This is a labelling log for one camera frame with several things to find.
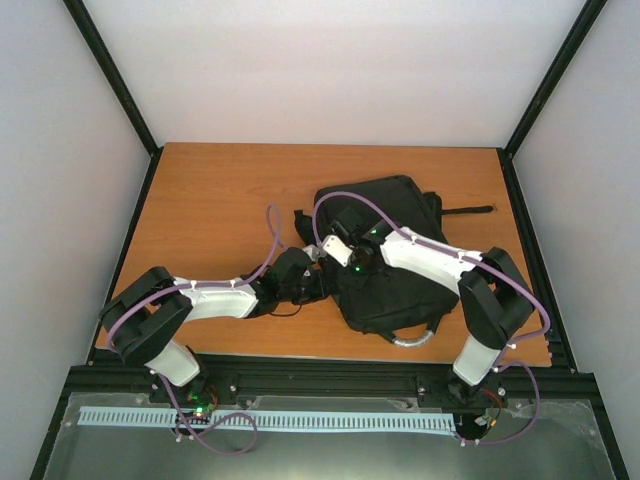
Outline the black student bag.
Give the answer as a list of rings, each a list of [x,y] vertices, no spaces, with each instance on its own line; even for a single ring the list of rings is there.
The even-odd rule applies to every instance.
[[[442,232],[447,213],[438,194],[396,175],[325,187],[294,225],[305,244],[329,248],[320,264],[346,324],[416,348],[456,307],[470,267]]]

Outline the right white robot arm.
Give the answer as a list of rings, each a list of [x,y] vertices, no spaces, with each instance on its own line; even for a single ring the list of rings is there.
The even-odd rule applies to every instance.
[[[454,402],[464,405],[488,375],[500,369],[507,350],[546,333],[549,315],[505,250],[454,247],[399,226],[384,213],[380,217],[354,237],[334,229],[321,239],[320,248],[344,268],[363,271],[366,262],[380,260],[456,295],[468,336],[453,362],[447,389]]]

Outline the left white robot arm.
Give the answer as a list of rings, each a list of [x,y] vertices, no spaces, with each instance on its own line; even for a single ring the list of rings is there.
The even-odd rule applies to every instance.
[[[162,375],[184,401],[197,402],[207,393],[208,378],[195,354],[175,339],[179,328],[200,319],[273,315],[282,303],[323,300],[328,289],[320,258],[314,245],[290,247],[264,270],[222,282],[186,280],[153,267],[100,311],[107,347],[125,365]]]

